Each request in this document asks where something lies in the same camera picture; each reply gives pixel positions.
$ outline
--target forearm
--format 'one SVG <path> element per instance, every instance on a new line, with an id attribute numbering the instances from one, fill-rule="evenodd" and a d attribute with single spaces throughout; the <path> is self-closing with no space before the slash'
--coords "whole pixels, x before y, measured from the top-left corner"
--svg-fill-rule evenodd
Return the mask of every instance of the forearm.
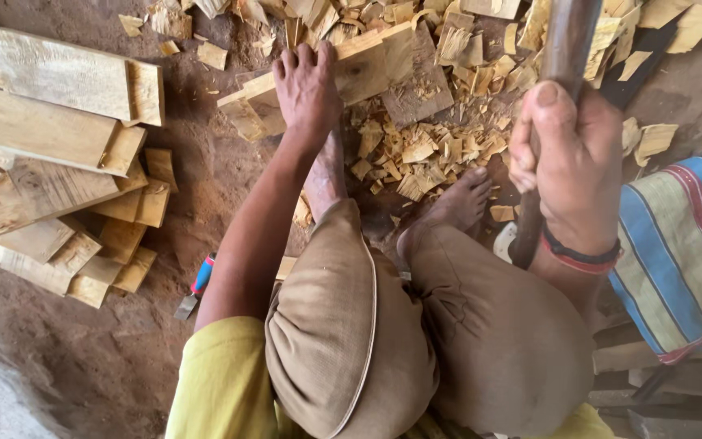
<path id="1" fill-rule="evenodd" d="M 195 330 L 236 315 L 264 319 L 299 192 L 326 135 L 289 128 L 216 255 Z"/>
<path id="2" fill-rule="evenodd" d="M 573 269 L 542 246 L 538 246 L 528 271 L 560 290 L 579 312 L 584 323 L 590 328 L 593 326 L 603 276 Z"/>

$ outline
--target red bracelet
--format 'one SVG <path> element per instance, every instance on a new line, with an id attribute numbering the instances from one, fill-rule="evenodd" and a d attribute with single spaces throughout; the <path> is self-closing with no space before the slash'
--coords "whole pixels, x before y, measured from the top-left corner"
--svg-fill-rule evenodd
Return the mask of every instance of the red bracelet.
<path id="1" fill-rule="evenodd" d="M 561 263 L 588 274 L 608 274 L 622 256 L 619 239 L 609 252 L 600 256 L 589 256 L 563 246 L 554 238 L 546 225 L 541 233 L 541 245 Z"/>

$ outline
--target yellow shirt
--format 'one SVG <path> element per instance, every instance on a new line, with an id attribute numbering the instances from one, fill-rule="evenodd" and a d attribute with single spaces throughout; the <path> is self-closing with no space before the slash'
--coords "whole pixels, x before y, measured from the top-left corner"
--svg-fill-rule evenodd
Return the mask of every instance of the yellow shirt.
<path id="1" fill-rule="evenodd" d="M 273 403 L 264 361 L 264 324 L 232 317 L 209 324 L 183 348 L 180 379 L 166 439 L 298 439 L 309 437 Z M 403 437 L 479 437 L 424 413 Z M 613 439 L 589 404 L 582 404 L 551 439 Z"/>

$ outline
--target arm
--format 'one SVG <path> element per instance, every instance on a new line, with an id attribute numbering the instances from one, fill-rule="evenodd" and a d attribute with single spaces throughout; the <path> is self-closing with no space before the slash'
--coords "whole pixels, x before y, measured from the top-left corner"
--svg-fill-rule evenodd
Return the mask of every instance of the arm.
<path id="1" fill-rule="evenodd" d="M 322 42 L 317 55 L 308 45 L 297 51 L 273 64 L 286 133 L 221 241 L 195 331 L 238 315 L 264 320 L 299 192 L 342 112 L 335 49 Z"/>
<path id="2" fill-rule="evenodd" d="M 535 172 L 532 129 L 541 138 Z M 545 81 L 527 92 L 511 138 L 511 181 L 521 193 L 541 192 L 546 226 L 561 244 L 587 255 L 616 243 L 622 187 L 622 115 L 585 87 L 579 108 Z M 560 290 L 591 326 L 604 276 L 573 269 L 538 248 L 529 271 Z"/>

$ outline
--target black bracelet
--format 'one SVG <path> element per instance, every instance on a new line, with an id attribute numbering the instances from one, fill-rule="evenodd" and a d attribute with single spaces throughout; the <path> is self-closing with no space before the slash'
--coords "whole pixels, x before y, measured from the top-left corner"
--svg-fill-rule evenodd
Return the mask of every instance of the black bracelet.
<path id="1" fill-rule="evenodd" d="M 560 241 L 557 241 L 557 238 L 551 234 L 551 231 L 548 229 L 548 226 L 546 226 L 546 223 L 544 223 L 544 237 L 546 238 L 546 242 L 548 242 L 549 246 L 551 246 L 552 253 L 561 254 L 573 259 L 574 261 L 591 265 L 605 264 L 615 261 L 616 257 L 619 255 L 619 249 L 622 248 L 622 243 L 619 241 L 619 238 L 616 238 L 614 247 L 606 253 L 598 256 L 590 256 L 589 254 L 579 253 L 572 248 L 567 248 L 566 246 L 562 245 Z"/>

